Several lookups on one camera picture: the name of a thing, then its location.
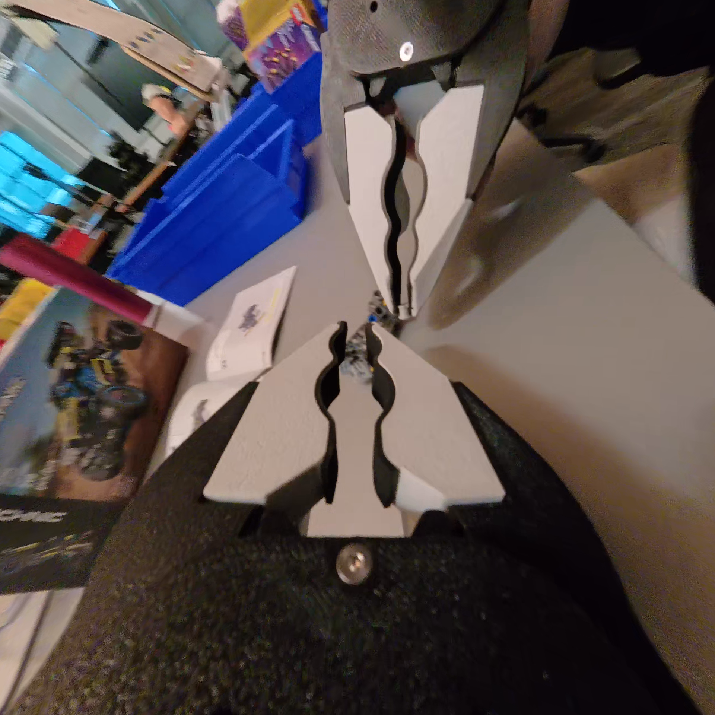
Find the open instruction booklet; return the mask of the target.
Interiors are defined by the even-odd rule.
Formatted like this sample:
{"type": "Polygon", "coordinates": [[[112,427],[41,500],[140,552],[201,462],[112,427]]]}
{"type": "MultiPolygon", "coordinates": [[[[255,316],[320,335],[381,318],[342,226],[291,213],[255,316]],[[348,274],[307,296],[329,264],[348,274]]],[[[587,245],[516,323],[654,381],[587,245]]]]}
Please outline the open instruction booklet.
{"type": "Polygon", "coordinates": [[[294,265],[236,295],[208,349],[206,379],[189,388],[172,412],[166,457],[249,382],[272,368],[274,343],[297,271],[294,265]]]}

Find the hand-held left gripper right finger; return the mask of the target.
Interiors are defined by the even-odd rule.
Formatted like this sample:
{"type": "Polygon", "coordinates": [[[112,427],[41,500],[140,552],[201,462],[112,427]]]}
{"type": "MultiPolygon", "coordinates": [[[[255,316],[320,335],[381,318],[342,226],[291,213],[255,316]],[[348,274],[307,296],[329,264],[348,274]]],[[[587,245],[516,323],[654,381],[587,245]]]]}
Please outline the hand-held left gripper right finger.
{"type": "Polygon", "coordinates": [[[372,484],[381,505],[400,512],[399,537],[425,514],[502,505],[505,486],[448,377],[377,325],[366,348],[380,407],[372,484]]]}

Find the grey lego suspension assembly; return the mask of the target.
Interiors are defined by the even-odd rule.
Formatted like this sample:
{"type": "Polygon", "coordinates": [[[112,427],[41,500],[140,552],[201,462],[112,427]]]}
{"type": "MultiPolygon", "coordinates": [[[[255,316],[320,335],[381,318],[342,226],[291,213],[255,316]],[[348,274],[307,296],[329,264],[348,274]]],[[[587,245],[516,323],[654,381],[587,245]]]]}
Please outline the grey lego suspension assembly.
{"type": "Polygon", "coordinates": [[[378,290],[372,293],[368,303],[368,316],[353,335],[349,336],[345,346],[344,360],[340,366],[341,375],[352,378],[361,385],[372,381],[372,366],[368,360],[367,326],[377,324],[395,335],[399,332],[400,320],[390,312],[378,290]]]}

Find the lego set box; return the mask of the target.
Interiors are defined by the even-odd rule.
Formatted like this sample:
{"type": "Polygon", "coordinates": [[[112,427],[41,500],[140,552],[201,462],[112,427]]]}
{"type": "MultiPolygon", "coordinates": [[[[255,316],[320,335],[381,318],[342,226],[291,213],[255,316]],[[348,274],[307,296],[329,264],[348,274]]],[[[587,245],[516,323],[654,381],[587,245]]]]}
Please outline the lego set box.
{"type": "Polygon", "coordinates": [[[1,594],[86,584],[189,357],[66,289],[1,351],[1,594]]]}

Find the maroon tube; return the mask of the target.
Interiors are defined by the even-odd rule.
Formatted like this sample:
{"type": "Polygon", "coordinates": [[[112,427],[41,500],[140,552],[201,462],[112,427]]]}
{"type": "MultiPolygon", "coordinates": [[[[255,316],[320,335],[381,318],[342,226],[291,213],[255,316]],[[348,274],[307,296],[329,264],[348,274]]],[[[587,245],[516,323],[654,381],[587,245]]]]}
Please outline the maroon tube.
{"type": "Polygon", "coordinates": [[[39,239],[17,235],[1,248],[1,264],[49,287],[71,290],[133,323],[156,327],[155,304],[39,239]]]}

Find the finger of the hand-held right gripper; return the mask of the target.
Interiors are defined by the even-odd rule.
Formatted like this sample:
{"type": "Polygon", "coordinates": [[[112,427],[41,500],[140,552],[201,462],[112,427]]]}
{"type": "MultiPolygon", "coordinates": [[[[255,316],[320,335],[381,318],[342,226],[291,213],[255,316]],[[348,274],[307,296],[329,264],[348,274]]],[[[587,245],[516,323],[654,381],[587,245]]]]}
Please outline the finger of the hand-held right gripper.
{"type": "Polygon", "coordinates": [[[416,317],[430,297],[473,207],[470,189],[484,85],[417,84],[399,91],[399,114],[414,138],[424,193],[414,221],[416,254],[408,273],[409,308],[416,317]]]}
{"type": "Polygon", "coordinates": [[[403,230],[398,189],[400,133],[394,119],[384,118],[371,107],[346,112],[344,125],[348,210],[382,298],[389,311],[399,316],[397,241],[403,230]]]}

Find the large window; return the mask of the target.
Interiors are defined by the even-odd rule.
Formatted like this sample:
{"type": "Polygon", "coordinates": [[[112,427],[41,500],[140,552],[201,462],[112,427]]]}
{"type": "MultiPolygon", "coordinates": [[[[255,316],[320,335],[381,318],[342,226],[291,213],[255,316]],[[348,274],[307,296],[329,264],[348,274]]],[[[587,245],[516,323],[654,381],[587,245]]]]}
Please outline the large window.
{"type": "Polygon", "coordinates": [[[48,239],[54,220],[42,211],[50,204],[68,208],[85,188],[19,135],[1,132],[1,226],[48,239]]]}

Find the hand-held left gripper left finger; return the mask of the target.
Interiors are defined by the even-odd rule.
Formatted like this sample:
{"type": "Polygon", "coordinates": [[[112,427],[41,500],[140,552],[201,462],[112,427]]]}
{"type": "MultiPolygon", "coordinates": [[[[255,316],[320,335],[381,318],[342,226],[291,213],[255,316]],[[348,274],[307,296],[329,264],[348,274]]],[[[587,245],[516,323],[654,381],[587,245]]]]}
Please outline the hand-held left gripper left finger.
{"type": "Polygon", "coordinates": [[[340,393],[346,335],[345,322],[330,323],[248,383],[252,393],[222,447],[212,420],[205,425],[212,464],[202,463],[202,498],[232,514],[223,532],[249,531],[256,512],[300,527],[316,505],[334,504],[339,465],[330,406],[340,393]]]}

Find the red box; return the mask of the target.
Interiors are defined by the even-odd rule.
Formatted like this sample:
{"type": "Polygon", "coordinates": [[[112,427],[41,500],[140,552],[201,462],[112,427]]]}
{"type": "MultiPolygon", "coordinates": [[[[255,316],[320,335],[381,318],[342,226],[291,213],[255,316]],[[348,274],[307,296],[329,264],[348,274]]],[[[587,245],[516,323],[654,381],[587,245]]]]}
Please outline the red box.
{"type": "Polygon", "coordinates": [[[108,233],[105,229],[93,229],[86,233],[78,227],[70,227],[63,229],[51,245],[59,254],[79,264],[89,265],[103,246],[108,233]]]}

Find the blue plastic bin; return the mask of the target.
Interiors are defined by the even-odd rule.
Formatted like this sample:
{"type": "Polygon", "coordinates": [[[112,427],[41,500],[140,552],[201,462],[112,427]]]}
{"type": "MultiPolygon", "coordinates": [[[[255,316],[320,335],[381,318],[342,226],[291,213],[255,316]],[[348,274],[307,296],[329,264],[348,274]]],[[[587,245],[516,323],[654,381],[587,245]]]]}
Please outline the blue plastic bin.
{"type": "Polygon", "coordinates": [[[308,168],[301,149],[233,156],[156,226],[127,245],[107,276],[178,306],[190,304],[302,221],[308,168]]]}
{"type": "Polygon", "coordinates": [[[310,57],[291,76],[285,79],[273,92],[262,85],[256,85],[247,99],[239,103],[228,125],[211,138],[205,145],[210,155],[218,156],[266,112],[283,123],[294,121],[295,137],[304,149],[315,141],[322,132],[320,120],[320,82],[323,55],[310,57]]]}

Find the purple and yellow toy box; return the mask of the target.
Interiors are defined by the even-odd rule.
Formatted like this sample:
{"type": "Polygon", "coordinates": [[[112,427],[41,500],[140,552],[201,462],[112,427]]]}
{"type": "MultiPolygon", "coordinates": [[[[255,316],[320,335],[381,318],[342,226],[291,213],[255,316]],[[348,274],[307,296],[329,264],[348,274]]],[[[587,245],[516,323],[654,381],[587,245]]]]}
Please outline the purple and yellow toy box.
{"type": "Polygon", "coordinates": [[[327,27],[324,1],[220,1],[219,28],[272,93],[314,56],[327,27]]]}

